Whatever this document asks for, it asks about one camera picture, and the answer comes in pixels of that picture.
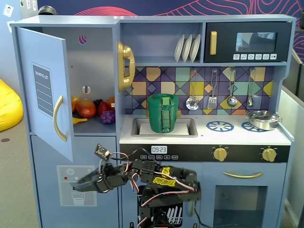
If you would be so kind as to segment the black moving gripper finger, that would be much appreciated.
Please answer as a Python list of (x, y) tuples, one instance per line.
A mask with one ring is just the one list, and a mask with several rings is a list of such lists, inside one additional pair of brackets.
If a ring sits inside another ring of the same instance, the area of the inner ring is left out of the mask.
[(98, 193), (105, 193), (106, 192), (106, 187), (103, 185), (100, 185), (95, 182), (90, 182), (90, 183), (84, 183), (84, 184), (77, 184), (77, 183), (72, 183), (72, 189), (79, 191), (79, 192), (89, 192), (89, 191), (96, 191)]

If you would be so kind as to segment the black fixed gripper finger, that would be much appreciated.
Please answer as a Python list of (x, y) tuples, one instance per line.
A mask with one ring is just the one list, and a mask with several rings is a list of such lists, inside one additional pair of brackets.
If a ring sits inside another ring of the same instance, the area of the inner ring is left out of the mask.
[(76, 187), (106, 187), (106, 172), (97, 168), (76, 182)]

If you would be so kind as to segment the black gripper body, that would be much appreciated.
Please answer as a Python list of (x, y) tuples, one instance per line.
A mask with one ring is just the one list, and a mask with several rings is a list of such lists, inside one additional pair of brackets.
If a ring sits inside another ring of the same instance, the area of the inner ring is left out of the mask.
[(129, 181), (127, 169), (126, 163), (120, 166), (108, 162), (101, 165), (98, 170), (98, 192), (106, 193), (125, 185)]

